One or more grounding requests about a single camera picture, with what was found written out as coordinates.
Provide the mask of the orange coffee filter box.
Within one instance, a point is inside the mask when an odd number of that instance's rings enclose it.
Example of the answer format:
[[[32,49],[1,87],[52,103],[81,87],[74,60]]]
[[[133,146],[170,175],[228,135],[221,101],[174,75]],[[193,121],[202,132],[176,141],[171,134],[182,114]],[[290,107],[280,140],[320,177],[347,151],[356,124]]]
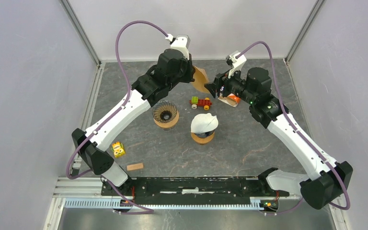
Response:
[[[233,93],[229,94],[227,97],[223,97],[222,95],[218,98],[218,100],[222,101],[225,104],[228,104],[232,107],[237,107],[241,101],[241,98],[237,97]]]

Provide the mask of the brown paper coffee filter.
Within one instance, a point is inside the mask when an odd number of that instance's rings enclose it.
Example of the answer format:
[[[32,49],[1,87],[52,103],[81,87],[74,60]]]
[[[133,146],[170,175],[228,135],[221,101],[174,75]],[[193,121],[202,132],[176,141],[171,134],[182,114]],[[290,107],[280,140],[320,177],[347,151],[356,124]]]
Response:
[[[192,86],[199,92],[209,93],[208,89],[205,87],[205,84],[209,83],[206,71],[196,66],[194,66],[194,70],[193,78],[195,81],[191,83]]]

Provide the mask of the smoky grey dripper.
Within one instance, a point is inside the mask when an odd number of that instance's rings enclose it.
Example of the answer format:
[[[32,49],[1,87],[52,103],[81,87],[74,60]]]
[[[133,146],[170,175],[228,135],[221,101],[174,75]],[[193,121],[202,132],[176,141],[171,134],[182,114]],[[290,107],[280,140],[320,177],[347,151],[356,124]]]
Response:
[[[178,114],[177,106],[170,101],[160,101],[152,108],[153,119],[159,123],[171,122]]]

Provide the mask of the white paper coffee filter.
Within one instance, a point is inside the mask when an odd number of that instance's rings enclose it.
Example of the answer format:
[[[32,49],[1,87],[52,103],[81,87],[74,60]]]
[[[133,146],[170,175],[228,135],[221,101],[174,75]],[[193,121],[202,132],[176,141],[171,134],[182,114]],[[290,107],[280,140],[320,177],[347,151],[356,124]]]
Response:
[[[219,126],[219,121],[216,115],[211,113],[198,114],[191,122],[191,133],[201,134],[214,131]]]

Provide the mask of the blue plastic dripper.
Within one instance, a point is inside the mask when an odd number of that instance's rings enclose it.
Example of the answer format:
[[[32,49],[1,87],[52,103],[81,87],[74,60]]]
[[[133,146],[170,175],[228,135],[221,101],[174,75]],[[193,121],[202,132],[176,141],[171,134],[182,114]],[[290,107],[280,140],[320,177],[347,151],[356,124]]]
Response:
[[[211,131],[204,132],[204,133],[194,133],[194,135],[197,136],[198,138],[208,138],[212,136],[214,132],[215,130],[211,130]]]

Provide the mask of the wooden ring stand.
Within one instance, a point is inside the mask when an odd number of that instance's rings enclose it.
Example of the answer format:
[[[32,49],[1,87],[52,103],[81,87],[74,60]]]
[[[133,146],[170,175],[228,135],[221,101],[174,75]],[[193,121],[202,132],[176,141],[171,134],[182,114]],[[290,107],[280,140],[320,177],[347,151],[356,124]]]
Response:
[[[208,137],[205,137],[205,138],[201,138],[201,137],[198,137],[196,134],[194,133],[191,133],[191,137],[192,139],[199,145],[205,145],[205,144],[208,144],[209,142],[212,141],[212,139],[214,138],[215,136],[215,133],[212,133],[210,136]]]
[[[161,113],[153,117],[153,120],[158,127],[162,129],[169,129],[173,128],[178,123],[179,116],[179,112],[177,112],[175,116],[173,116],[170,111],[162,111]]]

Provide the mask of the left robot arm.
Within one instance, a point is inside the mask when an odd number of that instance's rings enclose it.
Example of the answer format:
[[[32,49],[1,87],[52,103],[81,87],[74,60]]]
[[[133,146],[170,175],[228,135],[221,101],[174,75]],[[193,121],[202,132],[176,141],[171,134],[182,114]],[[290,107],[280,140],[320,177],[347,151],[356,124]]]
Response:
[[[139,115],[167,97],[178,83],[194,82],[195,70],[187,48],[168,48],[159,55],[156,65],[128,88],[126,96],[96,124],[71,136],[76,150],[90,170],[113,183],[119,195],[131,190],[128,174],[106,150],[114,139]]]

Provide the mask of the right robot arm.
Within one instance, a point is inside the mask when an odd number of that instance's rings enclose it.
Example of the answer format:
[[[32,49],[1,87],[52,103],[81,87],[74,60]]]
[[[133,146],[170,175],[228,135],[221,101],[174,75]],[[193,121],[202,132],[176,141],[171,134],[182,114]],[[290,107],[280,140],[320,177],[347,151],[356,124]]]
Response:
[[[291,151],[303,166],[305,173],[287,173],[270,168],[258,178],[258,191],[269,196],[281,190],[299,195],[314,209],[326,205],[341,208],[333,201],[347,195],[353,174],[352,166],[338,162],[325,153],[297,124],[288,108],[271,93],[272,79],[263,68],[251,68],[246,78],[239,70],[216,75],[204,87],[214,98],[234,94],[249,104],[252,117],[274,134]]]

